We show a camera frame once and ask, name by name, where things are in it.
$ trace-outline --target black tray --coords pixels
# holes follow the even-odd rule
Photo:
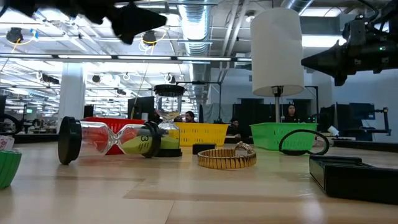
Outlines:
[[[330,197],[398,205],[398,169],[373,167],[355,157],[310,156],[310,173]]]

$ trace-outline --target green bowl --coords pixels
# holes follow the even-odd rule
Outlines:
[[[22,154],[14,151],[0,151],[0,189],[11,185],[17,173]]]

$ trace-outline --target woman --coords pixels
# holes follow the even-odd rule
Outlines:
[[[300,118],[297,116],[296,107],[294,105],[289,105],[287,108],[287,114],[284,119],[284,123],[299,123]]]

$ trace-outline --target green basket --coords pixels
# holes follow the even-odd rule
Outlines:
[[[0,151],[0,189],[11,185],[17,173],[22,154],[14,151]]]
[[[251,125],[254,145],[268,150],[279,150],[280,140],[289,132],[297,129],[316,131],[318,124],[299,123],[261,123]],[[314,134],[297,133],[289,136],[283,149],[311,150]]]

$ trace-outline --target white pillar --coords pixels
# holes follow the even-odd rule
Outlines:
[[[86,73],[82,63],[64,63],[61,79],[58,130],[65,116],[82,119],[85,108]]]

